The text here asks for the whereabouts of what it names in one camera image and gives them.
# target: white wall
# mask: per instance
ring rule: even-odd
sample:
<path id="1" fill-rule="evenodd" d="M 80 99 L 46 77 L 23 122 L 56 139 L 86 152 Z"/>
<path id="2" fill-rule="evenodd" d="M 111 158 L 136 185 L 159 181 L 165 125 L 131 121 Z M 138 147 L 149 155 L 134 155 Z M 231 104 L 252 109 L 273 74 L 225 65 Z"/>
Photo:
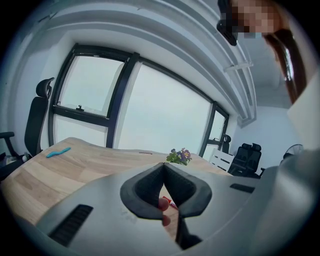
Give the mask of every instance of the white wall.
<path id="1" fill-rule="evenodd" d="M 255 143 L 261 146 L 257 174 L 261 167 L 278 166 L 289 147 L 302 143 L 287 112 L 285 108 L 258 106 L 256 121 L 236 128 L 230 154 L 235 155 L 243 143 Z"/>
<path id="2" fill-rule="evenodd" d="M 12 84 L 14 89 L 10 95 L 10 119 L 8 121 L 8 130 L 15 134 L 11 141 L 18 154 L 27 151 L 24 143 L 25 131 L 31 102 L 37 96 L 38 83 L 43 79 L 57 78 L 60 68 L 74 44 L 75 42 L 67 34 L 49 31 L 32 40 L 28 52 L 21 60 L 23 66 Z M 48 147 L 47 114 L 42 129 L 41 148 Z"/>

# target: white ceiling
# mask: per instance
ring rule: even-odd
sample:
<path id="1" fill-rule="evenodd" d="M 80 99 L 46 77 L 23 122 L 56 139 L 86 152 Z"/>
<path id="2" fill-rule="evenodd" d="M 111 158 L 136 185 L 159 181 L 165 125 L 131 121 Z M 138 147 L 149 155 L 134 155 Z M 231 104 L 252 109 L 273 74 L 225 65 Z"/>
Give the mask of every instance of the white ceiling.
<path id="1" fill-rule="evenodd" d="M 280 65 L 275 54 L 260 34 L 255 37 L 243 36 L 238 43 L 248 52 L 253 66 L 250 67 L 258 106 L 290 108 L 291 101 L 286 89 Z"/>

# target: gray device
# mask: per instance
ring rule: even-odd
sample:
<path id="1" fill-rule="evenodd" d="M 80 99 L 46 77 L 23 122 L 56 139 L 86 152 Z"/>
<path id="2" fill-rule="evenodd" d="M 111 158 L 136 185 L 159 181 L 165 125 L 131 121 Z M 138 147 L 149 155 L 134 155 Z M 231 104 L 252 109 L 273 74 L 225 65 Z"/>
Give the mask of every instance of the gray device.
<path id="1" fill-rule="evenodd" d="M 19 220 L 49 255 L 273 255 L 318 202 L 320 151 L 305 151 L 261 179 L 158 163 L 91 181 L 34 226 Z M 157 209 L 165 185 L 179 210 L 176 240 Z"/>

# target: black grille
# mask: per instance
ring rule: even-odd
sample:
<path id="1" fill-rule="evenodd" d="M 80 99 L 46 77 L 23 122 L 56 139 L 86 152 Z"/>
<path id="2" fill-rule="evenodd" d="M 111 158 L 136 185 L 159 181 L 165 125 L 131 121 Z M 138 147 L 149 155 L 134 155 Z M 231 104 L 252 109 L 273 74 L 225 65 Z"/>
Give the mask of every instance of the black grille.
<path id="1" fill-rule="evenodd" d="M 67 247 L 83 225 L 93 207 L 79 204 L 49 235 L 57 243 Z"/>

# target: green leaves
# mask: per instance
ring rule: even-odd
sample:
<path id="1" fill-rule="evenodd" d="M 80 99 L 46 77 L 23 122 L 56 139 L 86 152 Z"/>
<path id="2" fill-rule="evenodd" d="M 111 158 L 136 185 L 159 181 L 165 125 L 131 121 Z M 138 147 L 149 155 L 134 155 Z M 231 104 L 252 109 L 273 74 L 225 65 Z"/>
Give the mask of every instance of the green leaves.
<path id="1" fill-rule="evenodd" d="M 176 152 L 175 149 L 171 150 L 171 153 L 166 157 L 166 160 L 169 163 L 175 163 L 187 166 L 191 158 L 191 154 L 188 150 L 185 150 L 185 148 L 182 148 L 180 151 Z"/>

